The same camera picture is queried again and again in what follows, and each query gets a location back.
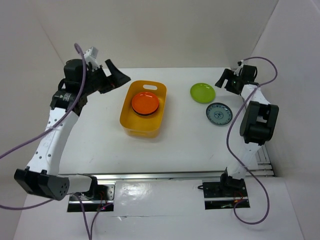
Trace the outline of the green plate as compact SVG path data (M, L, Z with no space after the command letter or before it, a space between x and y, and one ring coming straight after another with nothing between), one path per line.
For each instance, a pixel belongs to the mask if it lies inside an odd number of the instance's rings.
M190 88L191 98L201 104L212 102L216 98L214 88L207 83L196 83Z

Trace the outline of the orange plate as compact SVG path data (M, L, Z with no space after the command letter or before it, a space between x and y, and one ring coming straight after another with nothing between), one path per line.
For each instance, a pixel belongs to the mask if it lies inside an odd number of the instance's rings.
M158 97L149 91L137 93L131 100L132 109L147 114L157 110L160 106Z

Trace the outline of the blue patterned plate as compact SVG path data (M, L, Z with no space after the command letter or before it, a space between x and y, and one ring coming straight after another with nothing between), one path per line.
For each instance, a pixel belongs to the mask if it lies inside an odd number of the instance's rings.
M211 103L205 111L207 119L216 126L228 125L233 119L232 110L224 103Z

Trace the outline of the black plate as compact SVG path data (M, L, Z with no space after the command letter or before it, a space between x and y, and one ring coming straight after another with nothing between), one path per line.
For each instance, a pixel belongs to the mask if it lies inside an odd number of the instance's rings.
M133 112L134 112L136 115L141 116L141 117L152 116L153 114L155 114L155 113L158 111L158 109L156 109L156 110L153 111L153 112L141 113L141 112L136 111L135 109L132 109L132 110L133 110Z

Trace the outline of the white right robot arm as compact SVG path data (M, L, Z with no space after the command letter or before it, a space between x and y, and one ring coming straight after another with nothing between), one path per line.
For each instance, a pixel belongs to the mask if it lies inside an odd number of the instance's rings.
M220 176L218 190L223 196L230 196L235 190L244 187L247 168L252 164L258 150L271 140L279 113L279 107L265 98L255 82L257 67L242 62L238 65L235 71L225 69L215 84L221 88L224 81L227 81L224 88L240 95L245 103L245 113L239 127L239 135L243 138L244 145L236 162L226 167Z

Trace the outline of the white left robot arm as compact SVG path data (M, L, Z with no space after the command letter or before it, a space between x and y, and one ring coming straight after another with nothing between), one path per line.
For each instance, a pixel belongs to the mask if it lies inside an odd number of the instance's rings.
M98 180L93 175L59 174L67 140L88 96L108 93L131 80L110 59L105 61L110 72L106 75L97 55L98 49L91 47L80 59L68 60L63 67L64 78L52 96L45 132L26 167L14 174L16 182L30 195L60 201L71 194L82 194L92 200L99 193Z

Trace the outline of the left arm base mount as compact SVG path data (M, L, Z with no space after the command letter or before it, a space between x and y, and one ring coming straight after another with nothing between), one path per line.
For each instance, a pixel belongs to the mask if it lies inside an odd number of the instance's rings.
M97 189L94 192L94 196L86 196L84 193L78 194L83 204L83 209L86 213L97 212L102 209L102 212L114 211L114 199L115 199L115 182L99 183ZM71 195L67 205L68 213L80 213L82 212L79 199Z

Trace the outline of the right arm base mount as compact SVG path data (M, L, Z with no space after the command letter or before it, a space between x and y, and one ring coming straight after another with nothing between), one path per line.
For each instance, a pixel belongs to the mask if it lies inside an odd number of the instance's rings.
M233 179L226 172L220 176L219 181L203 181L197 189L203 193L205 210L250 207L245 180Z

